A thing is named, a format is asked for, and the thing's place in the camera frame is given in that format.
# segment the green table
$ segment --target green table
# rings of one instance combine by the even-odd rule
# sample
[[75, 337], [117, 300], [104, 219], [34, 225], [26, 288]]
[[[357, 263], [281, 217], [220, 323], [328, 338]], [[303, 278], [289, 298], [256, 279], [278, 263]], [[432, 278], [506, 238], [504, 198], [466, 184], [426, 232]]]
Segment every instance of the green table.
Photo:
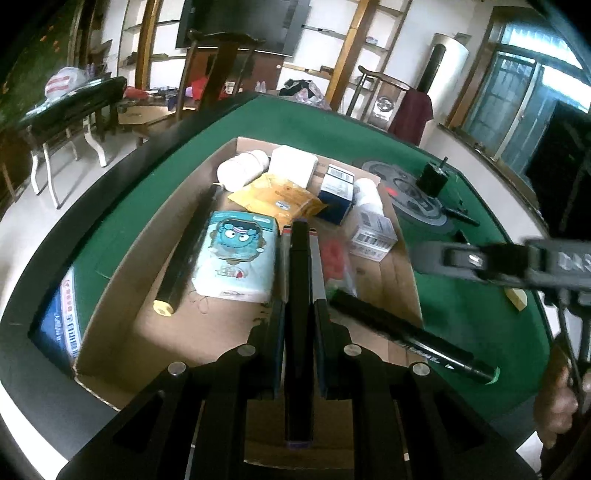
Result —
[[[346, 163], [360, 159], [398, 164], [419, 175], [433, 157], [389, 135], [348, 118], [271, 96], [259, 96], [220, 118], [165, 161], [104, 218], [74, 260], [82, 331], [115, 268], [174, 189], [226, 141], [250, 137], [331, 157]], [[142, 148], [150, 148], [147, 143]], [[458, 196], [480, 227], [458, 224], [473, 244], [508, 238], [479, 196], [459, 174], [440, 198], [457, 207]], [[407, 244], [453, 241], [451, 234], [400, 218]], [[425, 328], [477, 357], [501, 367], [494, 385], [482, 386], [445, 369], [439, 373], [488, 421], [507, 415], [537, 391], [549, 352], [546, 319], [534, 294], [522, 312], [499, 287], [416, 274]]]

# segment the barcode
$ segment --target barcode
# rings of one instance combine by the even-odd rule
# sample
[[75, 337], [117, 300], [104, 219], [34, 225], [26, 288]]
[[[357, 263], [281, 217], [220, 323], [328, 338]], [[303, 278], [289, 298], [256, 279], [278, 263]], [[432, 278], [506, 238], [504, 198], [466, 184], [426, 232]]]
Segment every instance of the barcode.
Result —
[[[71, 322], [72, 317], [68, 316], [68, 320]], [[72, 352], [72, 356], [76, 357], [78, 355], [78, 338], [76, 335], [76, 327], [74, 323], [69, 323], [67, 326], [67, 335], [68, 335], [68, 343], [70, 344], [70, 351]]]
[[361, 221], [365, 226], [371, 227], [371, 222], [369, 221], [369, 216], [365, 212], [361, 212]]
[[377, 250], [372, 250], [370, 248], [364, 247], [363, 245], [352, 244], [351, 247], [354, 251], [361, 252], [369, 257], [377, 257], [379, 255], [379, 252]]
[[353, 183], [353, 177], [344, 171], [337, 170], [334, 167], [329, 167], [328, 171], [326, 172], [328, 175], [333, 177], [337, 177], [338, 179], [344, 180], [348, 183]]
[[378, 247], [378, 248], [388, 248], [389, 247], [387, 242], [384, 242], [383, 240], [380, 240], [379, 238], [374, 238], [373, 236], [364, 235], [362, 233], [357, 235], [356, 240], [358, 242], [363, 243], [363, 244], [372, 245], [373, 247]]

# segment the white floor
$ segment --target white floor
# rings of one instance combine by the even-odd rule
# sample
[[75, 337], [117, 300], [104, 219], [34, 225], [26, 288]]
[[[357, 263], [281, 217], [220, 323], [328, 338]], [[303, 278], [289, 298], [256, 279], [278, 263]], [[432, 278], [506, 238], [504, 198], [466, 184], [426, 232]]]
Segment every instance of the white floor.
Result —
[[[83, 137], [78, 136], [74, 141], [80, 160], [74, 161], [72, 150], [67, 145], [51, 158], [53, 181], [58, 201], [62, 204], [61, 208], [56, 210], [52, 204], [46, 188], [45, 166], [42, 163], [37, 178], [41, 188], [39, 196], [33, 193], [27, 182], [18, 201], [9, 207], [0, 220], [0, 318], [21, 273], [45, 236], [101, 175], [135, 148], [135, 137], [131, 134], [118, 134], [114, 137], [108, 135], [104, 145], [108, 165], [100, 168], [96, 153], [86, 144]], [[469, 172], [465, 172], [465, 175], [472, 181]], [[491, 203], [489, 206], [495, 212], [502, 207], [503, 198], [497, 196]], [[504, 223], [504, 227], [511, 231], [512, 238], [531, 235], [530, 231], [519, 232], [518, 222], [511, 222], [510, 225]], [[56, 478], [66, 459], [33, 428], [1, 384], [0, 415], [39, 473], [47, 480]], [[541, 443], [536, 434], [518, 450], [536, 471], [540, 467], [540, 451]]]

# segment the white box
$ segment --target white box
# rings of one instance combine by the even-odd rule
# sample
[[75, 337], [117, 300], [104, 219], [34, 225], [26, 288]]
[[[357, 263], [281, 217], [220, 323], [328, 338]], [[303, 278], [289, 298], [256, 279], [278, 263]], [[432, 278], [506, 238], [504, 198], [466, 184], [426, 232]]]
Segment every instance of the white box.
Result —
[[282, 145], [271, 153], [269, 173], [290, 180], [306, 189], [317, 163], [316, 155], [289, 145]]
[[349, 253], [376, 262], [390, 252], [398, 241], [389, 218], [354, 206], [343, 225], [349, 240]]

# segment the finger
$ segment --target finger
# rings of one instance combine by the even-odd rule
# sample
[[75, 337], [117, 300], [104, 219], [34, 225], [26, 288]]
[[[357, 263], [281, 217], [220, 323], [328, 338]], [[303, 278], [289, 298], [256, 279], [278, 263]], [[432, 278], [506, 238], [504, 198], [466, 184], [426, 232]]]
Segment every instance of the finger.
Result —
[[560, 413], [550, 417], [544, 426], [554, 433], [566, 433], [573, 426], [573, 418], [566, 413]]
[[577, 397], [570, 388], [557, 390], [550, 398], [548, 409], [552, 413], [567, 413], [572, 415], [579, 408]]
[[556, 444], [556, 437], [557, 436], [554, 432], [550, 432], [549, 430], [546, 430], [546, 429], [539, 429], [539, 430], [537, 430], [537, 432], [538, 432], [538, 438], [542, 442], [542, 445], [544, 445], [544, 447], [547, 448], [548, 450], [550, 450]]
[[583, 376], [583, 391], [591, 392], [591, 369]]

